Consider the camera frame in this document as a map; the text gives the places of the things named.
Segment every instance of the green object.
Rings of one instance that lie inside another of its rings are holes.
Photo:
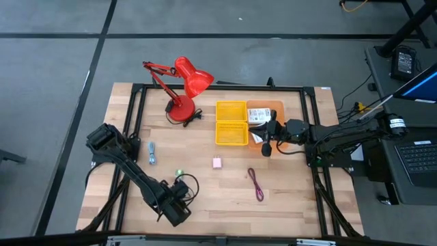
[[[179,175],[182,175],[182,174],[184,174],[184,171],[182,169],[178,169],[178,170],[176,170],[175,176],[178,177]],[[182,180],[182,179],[183,179],[183,176],[180,176],[178,178],[178,180]]]

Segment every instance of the lamp shade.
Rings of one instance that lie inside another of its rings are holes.
[[[185,94],[193,98],[202,93],[214,81],[214,77],[204,71],[196,70],[186,57],[179,57],[175,61],[175,68],[184,78]]]

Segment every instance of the black device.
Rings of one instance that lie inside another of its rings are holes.
[[[305,152],[310,165],[318,167],[350,167],[350,153],[358,144],[374,139],[401,139],[408,129],[402,117],[385,112],[377,113],[372,118],[365,118],[334,126],[311,125],[302,120],[288,120],[285,126],[276,121],[277,112],[271,111],[271,121],[251,127],[249,131],[263,140],[262,154],[270,156],[270,140],[305,144]]]
[[[393,98],[415,100],[421,103],[436,103],[437,63],[430,66],[421,74],[400,87],[395,93],[393,93]]]
[[[414,186],[437,187],[437,139],[399,143],[395,148]]]
[[[96,156],[101,156],[114,162],[125,174],[125,178],[115,192],[115,195],[108,201],[105,207],[112,207],[117,196],[122,191],[122,185],[127,184],[127,178],[131,179],[141,191],[144,202],[158,214],[166,216],[171,225],[177,226],[184,222],[191,211],[188,209],[186,194],[188,186],[181,180],[175,180],[172,186],[162,180],[147,176],[143,170],[130,159],[129,153],[134,150],[131,139],[124,137],[114,126],[103,124],[87,136],[87,147]],[[95,220],[91,229],[96,229],[101,221]]]
[[[416,53],[409,47],[399,46],[393,51],[390,78],[409,81],[415,76]]]

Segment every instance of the lamp base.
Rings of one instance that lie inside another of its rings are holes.
[[[179,95],[179,99],[182,105],[174,105],[169,112],[169,116],[172,120],[184,122],[194,114],[195,106],[193,100],[188,96]]]

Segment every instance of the floor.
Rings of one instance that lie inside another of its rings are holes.
[[[101,124],[112,83],[150,81],[142,61],[172,64],[184,55],[222,81],[263,85],[273,77],[277,85],[329,86],[339,107],[370,74],[364,48],[384,44],[378,38],[408,20],[400,3],[367,3],[353,13],[336,0],[112,3],[111,20],[111,0],[0,1],[0,149],[27,156],[23,165],[6,161],[0,167],[0,238],[34,233],[54,171],[63,164],[47,234],[74,231],[91,159],[85,137]],[[423,4],[408,3],[413,12]],[[429,18],[421,27],[434,46],[435,22]],[[406,44],[422,46],[418,40]],[[363,87],[345,107],[376,98]],[[71,153],[60,157],[62,150]],[[365,178],[357,178],[355,188],[367,236],[436,243],[436,207],[381,205],[374,196],[384,187]]]

